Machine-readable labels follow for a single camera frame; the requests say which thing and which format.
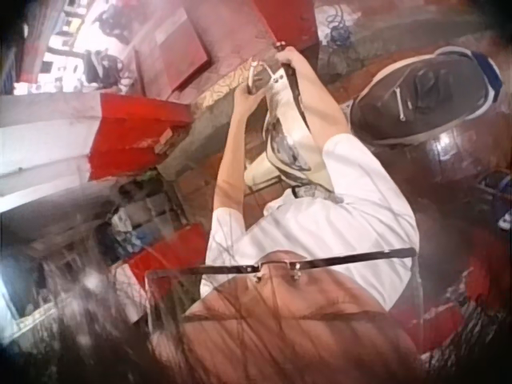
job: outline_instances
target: red surface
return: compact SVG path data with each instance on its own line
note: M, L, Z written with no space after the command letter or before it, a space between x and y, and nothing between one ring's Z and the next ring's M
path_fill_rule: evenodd
M144 171L164 159L154 152L163 133L192 122L189 106L102 94L102 120L90 149L90 180Z
M160 43L159 49L171 91L210 66L210 58L188 18Z
M206 232L199 224L178 231L171 240L162 241L144 250L128 261L138 283L145 289L146 272L150 270L180 270L204 264L207 246ZM164 293L170 287L169 279L155 284L157 292Z
M276 42L298 50L318 42L313 0L252 0Z

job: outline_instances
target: white cloth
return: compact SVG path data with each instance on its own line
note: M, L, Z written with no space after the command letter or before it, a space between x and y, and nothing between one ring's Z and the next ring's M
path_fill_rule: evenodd
M344 200L279 199L248 231L236 210L213 214L206 264L252 265L276 250L291 250L307 258L328 258L377 250L419 247L414 214L380 162L351 134L339 134L324 146L323 159ZM387 310L410 278L410 259L361 262L332 269L350 276ZM208 276L201 296L232 275Z

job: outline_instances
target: man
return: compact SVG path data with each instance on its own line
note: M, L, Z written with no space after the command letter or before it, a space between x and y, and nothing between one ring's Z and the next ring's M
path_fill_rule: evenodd
M273 262L263 264L258 276L204 276L202 299L180 324L180 342L169 350L155 340L157 351L173 363L183 363L184 350L193 351L194 360L223 382L282 382L278 372L285 368L314 381L340 374L353 382L384 376L409 380L416 372L416 352L387 314L410 278L409 258L306 270L300 277L284 263L417 249L418 230L407 201L350 134L341 109L307 60L293 48L277 58L297 71L306 120L343 202L286 199L246 231L244 131L265 91L251 96L245 85L237 88L206 264Z

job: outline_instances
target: white shirt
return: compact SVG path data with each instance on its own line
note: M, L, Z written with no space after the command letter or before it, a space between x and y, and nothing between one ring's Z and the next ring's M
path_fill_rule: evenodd
M343 203L286 198L285 193L278 204L270 203L278 208L248 231L239 212L217 209L206 264L253 265L276 250L291 250L316 259L410 246L418 249L418 228L407 200L356 137L332 137L324 145L322 156L334 192ZM410 259L393 258L331 268L350 276L388 310L409 281L410 265ZM204 277L201 296L232 277Z

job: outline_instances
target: hand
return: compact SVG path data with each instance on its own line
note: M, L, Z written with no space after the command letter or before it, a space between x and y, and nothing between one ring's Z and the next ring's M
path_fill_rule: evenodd
M292 46L288 46L282 52L277 52L275 58L279 60L281 64L290 64L295 70L310 68L310 64L307 62L306 58Z
M247 83L240 84L234 92L233 117L248 118L265 96L265 92L266 88L263 88L256 94L249 94Z

